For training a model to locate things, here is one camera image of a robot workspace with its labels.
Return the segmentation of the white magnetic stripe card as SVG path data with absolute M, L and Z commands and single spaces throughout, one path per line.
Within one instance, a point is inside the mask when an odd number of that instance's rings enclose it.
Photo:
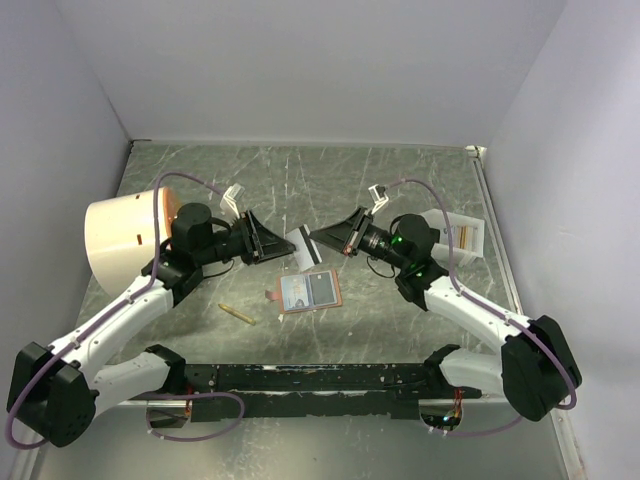
M 294 228 L 285 235 L 285 239 L 295 246 L 294 258 L 301 272 L 322 263 L 322 257 L 315 241 L 310 237 L 307 224 Z

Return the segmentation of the black credit card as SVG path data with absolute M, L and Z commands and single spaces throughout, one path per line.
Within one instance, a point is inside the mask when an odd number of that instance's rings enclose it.
M 331 271 L 312 273 L 309 276 L 310 291 L 315 306 L 334 305 L 337 294 Z

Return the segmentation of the silver VIP card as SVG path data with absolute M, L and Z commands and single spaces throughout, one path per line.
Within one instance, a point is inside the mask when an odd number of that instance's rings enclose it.
M 280 279 L 281 299 L 285 312 L 310 308 L 311 291 L 306 275 L 287 275 Z

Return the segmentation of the brown leather card holder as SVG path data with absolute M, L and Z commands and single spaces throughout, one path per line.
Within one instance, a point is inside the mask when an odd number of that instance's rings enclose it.
M 336 308 L 343 305 L 335 269 L 283 275 L 264 296 L 279 305 L 282 314 Z

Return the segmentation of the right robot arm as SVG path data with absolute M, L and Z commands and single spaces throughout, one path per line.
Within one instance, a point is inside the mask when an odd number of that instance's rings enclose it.
M 311 232 L 312 240 L 345 256 L 364 252 L 394 267 L 405 301 L 445 317 L 479 339 L 490 354 L 453 345 L 424 374 L 426 390 L 443 398 L 457 387 L 501 395 L 523 418 L 539 421 L 577 403 L 582 375 L 556 320 L 531 319 L 477 295 L 432 257 L 439 233 L 417 214 L 396 217 L 388 229 L 364 208 Z

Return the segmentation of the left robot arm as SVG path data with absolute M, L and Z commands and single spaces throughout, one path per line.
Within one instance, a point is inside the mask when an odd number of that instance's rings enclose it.
M 42 442 L 64 447 L 125 400 L 183 395 L 186 361 L 166 347 L 153 345 L 117 365 L 108 361 L 143 327 L 185 300 L 203 281 L 205 266 L 235 258 L 259 264 L 294 250 L 250 211 L 227 223 L 204 204 L 180 207 L 168 239 L 156 242 L 150 263 L 119 297 L 69 334 L 19 351 L 7 399 L 6 440 L 27 449 L 13 436 L 13 424 L 20 421 Z

